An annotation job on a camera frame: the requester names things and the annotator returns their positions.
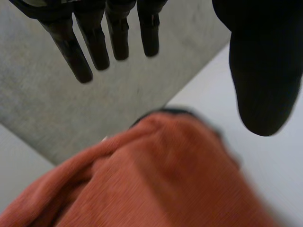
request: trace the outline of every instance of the hand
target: hand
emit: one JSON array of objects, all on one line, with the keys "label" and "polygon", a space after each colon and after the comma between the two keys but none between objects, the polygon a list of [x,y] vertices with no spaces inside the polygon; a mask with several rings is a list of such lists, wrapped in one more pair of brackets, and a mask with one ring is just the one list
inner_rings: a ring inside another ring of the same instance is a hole
[{"label": "hand", "polygon": [[[109,67],[109,57],[101,20],[105,12],[114,57],[128,58],[127,16],[136,0],[10,0],[28,17],[38,19],[58,46],[74,75],[81,83],[92,80],[92,71],[72,30],[74,13],[94,66]],[[159,13],[167,0],[137,0],[144,53],[148,57],[159,51]]]}]

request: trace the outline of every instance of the floor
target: floor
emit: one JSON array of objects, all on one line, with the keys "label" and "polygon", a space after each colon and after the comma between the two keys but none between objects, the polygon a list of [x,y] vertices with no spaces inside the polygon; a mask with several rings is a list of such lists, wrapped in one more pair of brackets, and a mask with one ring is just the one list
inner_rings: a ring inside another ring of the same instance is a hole
[{"label": "floor", "polygon": [[[93,69],[80,84],[48,33],[9,1],[0,3],[0,123],[59,164],[170,100],[228,42],[230,33],[210,0],[169,0],[161,15],[160,54],[144,56],[137,13],[130,24],[130,57]],[[110,47],[106,21],[102,22]]]}]

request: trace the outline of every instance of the glove finger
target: glove finger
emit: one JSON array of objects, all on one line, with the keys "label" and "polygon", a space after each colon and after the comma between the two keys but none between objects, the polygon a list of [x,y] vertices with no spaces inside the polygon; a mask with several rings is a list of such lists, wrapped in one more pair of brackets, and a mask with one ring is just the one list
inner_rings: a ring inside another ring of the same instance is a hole
[{"label": "glove finger", "polygon": [[135,6],[135,0],[108,0],[105,7],[110,41],[114,57],[121,61],[128,58],[128,23],[127,16]]},{"label": "glove finger", "polygon": [[109,67],[105,37],[101,27],[105,0],[86,0],[74,3],[74,14],[78,26],[97,70]]},{"label": "glove finger", "polygon": [[140,21],[141,39],[147,57],[159,52],[159,13],[166,0],[138,0],[137,10]]},{"label": "glove finger", "polygon": [[284,74],[283,67],[280,71],[274,66],[260,67],[263,60],[252,61],[253,66],[249,61],[254,56],[260,58],[257,52],[247,51],[232,35],[230,68],[240,117],[251,132],[270,136],[283,126],[291,114],[300,90],[302,70],[294,69]]},{"label": "glove finger", "polygon": [[92,80],[92,72],[72,30],[72,19],[55,22],[41,22],[49,32],[61,54],[70,66],[72,72],[80,83]]}]

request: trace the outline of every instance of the knit fabric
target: knit fabric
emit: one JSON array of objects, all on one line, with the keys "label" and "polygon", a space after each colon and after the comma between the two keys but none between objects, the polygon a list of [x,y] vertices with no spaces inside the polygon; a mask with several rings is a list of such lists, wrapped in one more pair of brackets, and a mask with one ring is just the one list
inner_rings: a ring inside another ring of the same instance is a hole
[{"label": "knit fabric", "polygon": [[46,173],[0,227],[275,227],[216,133],[152,113]]}]

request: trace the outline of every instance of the orange sweater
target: orange sweater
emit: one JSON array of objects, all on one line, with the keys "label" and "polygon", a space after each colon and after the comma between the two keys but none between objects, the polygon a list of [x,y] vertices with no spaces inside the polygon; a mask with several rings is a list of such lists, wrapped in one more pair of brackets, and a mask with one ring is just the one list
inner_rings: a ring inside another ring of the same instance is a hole
[{"label": "orange sweater", "polygon": [[216,134],[153,113],[46,173],[0,227],[274,227]]}]

